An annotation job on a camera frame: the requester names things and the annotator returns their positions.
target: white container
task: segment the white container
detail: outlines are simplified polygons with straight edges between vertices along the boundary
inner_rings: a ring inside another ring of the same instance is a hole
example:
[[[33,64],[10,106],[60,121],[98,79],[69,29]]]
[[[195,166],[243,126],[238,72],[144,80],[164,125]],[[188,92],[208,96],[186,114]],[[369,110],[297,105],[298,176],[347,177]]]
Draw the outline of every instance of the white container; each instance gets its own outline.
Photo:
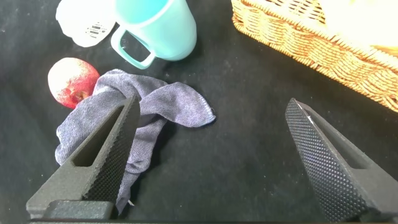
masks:
[[[82,47],[103,40],[115,24],[111,0],[62,0],[55,18],[62,32]]]

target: textured gripper pad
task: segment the textured gripper pad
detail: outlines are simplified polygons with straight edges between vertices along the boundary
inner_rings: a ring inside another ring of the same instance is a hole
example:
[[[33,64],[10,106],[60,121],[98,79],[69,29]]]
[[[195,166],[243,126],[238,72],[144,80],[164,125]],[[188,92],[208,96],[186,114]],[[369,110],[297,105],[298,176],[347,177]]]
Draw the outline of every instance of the textured gripper pad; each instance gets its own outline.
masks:
[[[285,116],[326,218],[331,222],[346,221],[367,210],[365,200],[295,99],[289,102]]]
[[[139,119],[139,107],[136,99],[127,99],[127,103],[109,134],[103,148],[99,164],[86,186],[84,200],[116,203],[118,192],[132,142],[136,134]]]

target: turquoise mug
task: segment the turquoise mug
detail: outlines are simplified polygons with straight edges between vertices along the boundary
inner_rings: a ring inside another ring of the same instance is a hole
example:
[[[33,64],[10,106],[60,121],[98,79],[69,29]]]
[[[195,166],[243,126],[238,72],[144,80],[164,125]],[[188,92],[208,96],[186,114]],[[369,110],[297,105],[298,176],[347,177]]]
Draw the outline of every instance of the turquoise mug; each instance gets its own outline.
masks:
[[[186,0],[114,0],[116,22],[112,48],[137,68],[145,69],[156,57],[181,60],[197,42],[197,25]],[[142,62],[132,58],[120,45],[129,32],[150,52]]]

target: red apple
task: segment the red apple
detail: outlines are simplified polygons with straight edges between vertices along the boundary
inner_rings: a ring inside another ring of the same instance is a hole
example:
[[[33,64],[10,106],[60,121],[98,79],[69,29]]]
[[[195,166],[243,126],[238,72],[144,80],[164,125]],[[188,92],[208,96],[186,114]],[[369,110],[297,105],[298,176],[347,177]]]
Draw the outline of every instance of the red apple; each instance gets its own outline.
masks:
[[[81,100],[93,94],[99,77],[89,63],[77,58],[63,58],[49,71],[49,87],[59,103],[74,109]]]

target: black tablecloth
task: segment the black tablecloth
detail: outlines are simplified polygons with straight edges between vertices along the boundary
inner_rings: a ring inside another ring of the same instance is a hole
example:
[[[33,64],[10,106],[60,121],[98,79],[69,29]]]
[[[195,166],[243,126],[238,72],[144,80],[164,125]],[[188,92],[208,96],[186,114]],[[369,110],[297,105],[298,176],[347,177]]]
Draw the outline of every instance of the black tablecloth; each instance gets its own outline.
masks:
[[[0,2],[0,219],[23,223],[24,205],[58,165],[55,129],[70,109],[50,94],[47,73],[63,57],[194,87],[214,109],[212,125],[168,123],[151,168],[132,188],[133,220],[322,221],[284,118],[294,97],[308,104],[398,179],[398,115],[239,33],[227,0],[188,1],[198,42],[179,62],[147,70],[125,62],[109,37],[75,45],[55,20],[59,1]],[[127,51],[148,53],[132,37]]]

